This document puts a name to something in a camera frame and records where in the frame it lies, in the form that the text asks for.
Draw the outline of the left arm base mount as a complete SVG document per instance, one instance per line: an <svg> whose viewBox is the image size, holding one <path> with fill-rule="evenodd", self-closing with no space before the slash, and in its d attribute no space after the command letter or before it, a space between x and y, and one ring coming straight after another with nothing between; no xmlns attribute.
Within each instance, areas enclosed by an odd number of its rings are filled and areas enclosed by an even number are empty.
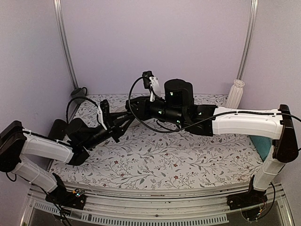
<svg viewBox="0 0 301 226"><path fill-rule="evenodd" d="M66 189L57 187L54 191L47 193L45 200L56 205L83 210L87 196L77 192L69 192Z"/></svg>

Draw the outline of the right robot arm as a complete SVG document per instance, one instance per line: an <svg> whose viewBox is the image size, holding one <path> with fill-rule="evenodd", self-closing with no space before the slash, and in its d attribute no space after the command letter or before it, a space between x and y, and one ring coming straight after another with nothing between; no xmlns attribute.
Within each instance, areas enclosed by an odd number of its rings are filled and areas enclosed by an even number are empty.
<svg viewBox="0 0 301 226"><path fill-rule="evenodd" d="M262 168L252 177L249 191L243 195L247 205L254 205L286 163L299 155L293 125L295 116L287 105L272 110L239 110L216 105L196 105L191 83L181 79L165 82L165 97L158 95L157 78L144 78L150 96L128 97L126 108L141 123L154 118L180 126L191 134L213 136L242 134L268 137L272 140Z"/></svg>

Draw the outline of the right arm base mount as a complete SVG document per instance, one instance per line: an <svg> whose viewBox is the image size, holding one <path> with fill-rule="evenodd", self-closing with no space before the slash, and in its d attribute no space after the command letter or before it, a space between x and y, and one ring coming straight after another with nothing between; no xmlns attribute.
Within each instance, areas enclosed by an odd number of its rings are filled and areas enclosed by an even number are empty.
<svg viewBox="0 0 301 226"><path fill-rule="evenodd" d="M241 211L242 217L248 221L256 221L262 214L268 198L265 192L255 190L227 196L230 210Z"/></svg>

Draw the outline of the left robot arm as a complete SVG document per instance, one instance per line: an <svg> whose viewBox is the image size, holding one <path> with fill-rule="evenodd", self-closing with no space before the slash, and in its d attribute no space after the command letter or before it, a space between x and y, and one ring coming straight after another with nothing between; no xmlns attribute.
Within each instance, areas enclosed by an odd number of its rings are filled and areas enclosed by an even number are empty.
<svg viewBox="0 0 301 226"><path fill-rule="evenodd" d="M110 113L97 127L88 127L80 118L72 120L66 127L68 142L44 137L13 121L0 134L0 170L14 173L51 193L59 204L66 204L70 194L65 191L60 178L51 174L26 158L36 155L79 166L89 157L88 151L103 141L113 138L119 142L134 116L127 112Z"/></svg>

